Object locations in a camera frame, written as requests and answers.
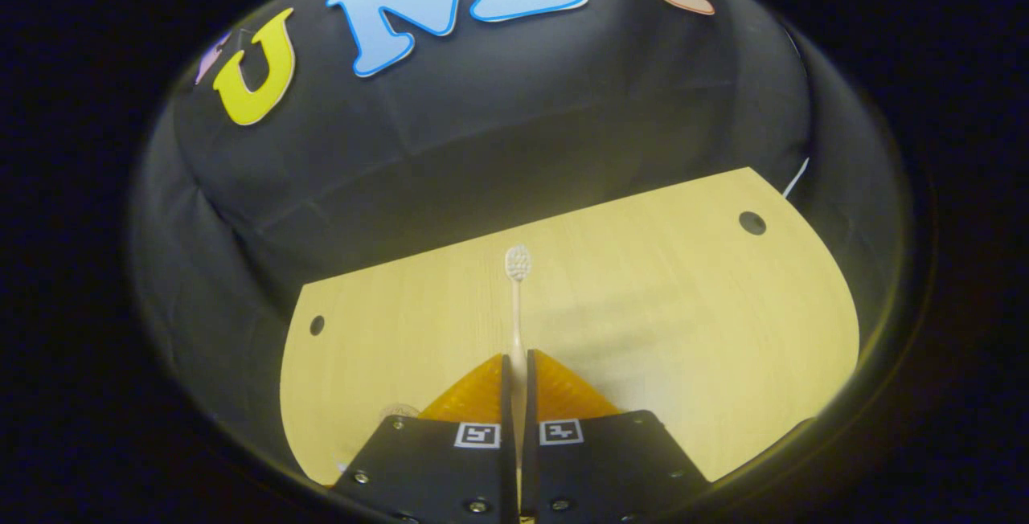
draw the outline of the light wood tabletop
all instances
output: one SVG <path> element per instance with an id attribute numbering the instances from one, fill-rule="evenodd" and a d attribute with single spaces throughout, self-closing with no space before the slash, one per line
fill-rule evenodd
<path id="1" fill-rule="evenodd" d="M 744 212 L 766 231 L 745 230 Z M 334 483 L 387 410 L 424 409 L 507 349 L 504 253 L 518 244 L 532 255 L 525 347 L 619 409 L 657 414 L 708 480 L 817 415 L 857 361 L 857 316 L 828 250 L 740 169 L 306 285 L 280 403 L 311 479 Z"/>

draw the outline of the yellow letter u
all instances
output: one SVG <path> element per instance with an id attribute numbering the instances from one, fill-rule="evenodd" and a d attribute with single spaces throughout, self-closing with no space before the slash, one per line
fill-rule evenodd
<path id="1" fill-rule="evenodd" d="M 296 60 L 289 33 L 286 32 L 286 19 L 292 12 L 293 8 L 280 12 L 261 26 L 251 40 L 261 45 L 268 59 L 268 78 L 256 92 L 250 92 L 240 71 L 243 50 L 228 59 L 214 78 L 213 88 L 221 96 L 221 104 L 228 117 L 237 125 L 245 127 L 263 118 L 282 100 L 289 82 L 293 80 Z"/>

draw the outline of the white toothbrush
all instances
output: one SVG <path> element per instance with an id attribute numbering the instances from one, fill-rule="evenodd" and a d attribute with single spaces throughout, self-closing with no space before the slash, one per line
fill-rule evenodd
<path id="1" fill-rule="evenodd" d="M 504 255 L 504 271 L 511 280 L 511 415 L 514 420 L 514 450 L 518 465 L 522 465 L 522 440 L 525 435 L 525 407 L 528 391 L 529 371 L 525 348 L 522 346 L 522 294 L 521 284 L 532 269 L 532 256 L 525 245 L 507 249 Z"/>

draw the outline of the toothbrush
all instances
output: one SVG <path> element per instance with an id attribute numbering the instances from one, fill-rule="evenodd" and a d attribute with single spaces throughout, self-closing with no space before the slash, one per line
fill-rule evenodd
<path id="1" fill-rule="evenodd" d="M 522 295 L 521 283 L 532 269 L 532 256 L 525 245 L 507 249 L 504 255 L 504 271 L 511 280 L 511 346 L 508 355 L 511 360 L 511 415 L 514 420 L 514 450 L 518 465 L 522 465 L 522 440 L 525 436 L 525 408 L 529 383 L 528 360 L 522 346 Z"/>

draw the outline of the toothbrush head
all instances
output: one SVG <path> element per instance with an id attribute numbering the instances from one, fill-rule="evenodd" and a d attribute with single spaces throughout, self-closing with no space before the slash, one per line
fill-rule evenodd
<path id="1" fill-rule="evenodd" d="M 529 255 L 529 249 L 525 245 L 507 249 L 507 254 L 504 256 L 504 271 L 507 272 L 508 279 L 522 281 L 529 276 L 530 270 L 532 270 L 532 256 Z"/>

